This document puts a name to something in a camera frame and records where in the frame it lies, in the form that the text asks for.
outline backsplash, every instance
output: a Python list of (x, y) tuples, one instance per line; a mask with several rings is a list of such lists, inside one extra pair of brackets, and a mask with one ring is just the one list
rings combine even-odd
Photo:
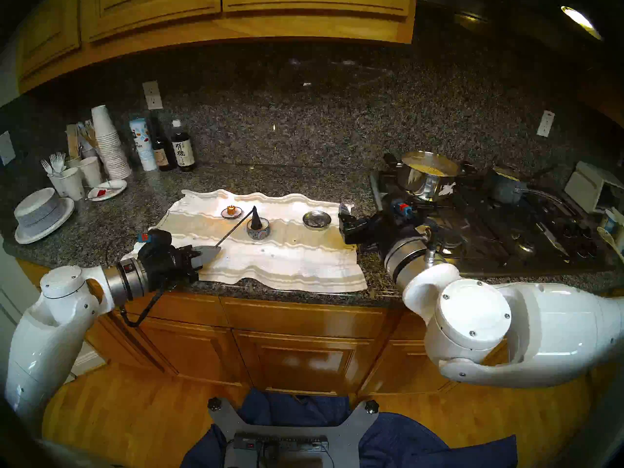
[[(559, 60), (531, 40), (494, 42), (420, 6), (411, 46), (229, 42), (90, 66), (4, 106), (0, 132), (18, 151), (9, 168), (40, 168), (66, 150), (66, 124), (106, 104), (129, 150), (128, 121), (148, 114), (142, 82), (158, 80), (161, 123), (168, 131), (171, 118), (183, 120), (200, 163), (354, 170), (387, 151), (424, 149), (526, 175), (559, 164), (550, 180), (561, 186), (578, 160), (613, 168), (624, 130), (574, 98), (574, 75)], [(556, 114), (548, 138), (535, 134), (544, 109)]]

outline gas stove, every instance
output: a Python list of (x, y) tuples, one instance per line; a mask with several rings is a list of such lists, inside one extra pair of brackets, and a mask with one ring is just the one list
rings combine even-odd
[[(392, 171), (371, 174), (379, 211), (383, 196), (398, 187)], [(443, 241), (438, 251), (464, 276), (554, 276), (613, 269), (595, 227), (571, 206), (559, 208), (537, 195), (525, 195), (515, 205), (501, 204), (488, 197), (483, 176), (477, 174), (458, 177), (453, 193), (436, 203), (407, 192), (406, 197), (414, 212), (440, 226)]]

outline electrical outlet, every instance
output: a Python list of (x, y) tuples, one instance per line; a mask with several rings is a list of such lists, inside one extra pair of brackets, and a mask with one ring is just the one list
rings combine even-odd
[(160, 98), (160, 91), (158, 90), (158, 82), (144, 82), (143, 91), (145, 92), (145, 101), (147, 102), (147, 108), (154, 110), (154, 108), (162, 108), (162, 100)]
[(555, 114), (549, 110), (544, 110), (544, 114), (542, 116), (542, 121), (540, 122), (540, 127), (537, 129), (537, 135), (548, 137), (548, 133), (550, 132), (550, 127), (552, 126), (552, 121), (555, 119)]

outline dark bottle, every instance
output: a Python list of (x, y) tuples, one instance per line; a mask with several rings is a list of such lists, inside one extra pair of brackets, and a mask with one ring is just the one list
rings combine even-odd
[(171, 171), (178, 166), (175, 159), (174, 148), (169, 139), (160, 131), (160, 124), (155, 116), (150, 117), (152, 123), (152, 148), (154, 150), (154, 159), (158, 169), (161, 171)]
[(191, 148), (191, 139), (182, 128), (182, 123), (176, 118), (171, 123), (174, 126), (171, 136), (171, 144), (174, 146), (175, 159), (180, 170), (192, 171), (195, 169), (195, 157)]

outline blue cloth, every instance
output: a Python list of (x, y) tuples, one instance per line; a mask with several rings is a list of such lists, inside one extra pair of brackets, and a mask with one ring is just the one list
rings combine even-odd
[[(338, 426), (349, 417), (348, 398), (291, 396), (252, 389), (238, 411), (258, 426)], [(212, 425), (182, 461), (182, 468), (221, 468), (225, 436)], [(382, 412), (360, 440), (360, 468), (507, 468), (518, 463), (516, 437), (450, 449), (413, 419)]]

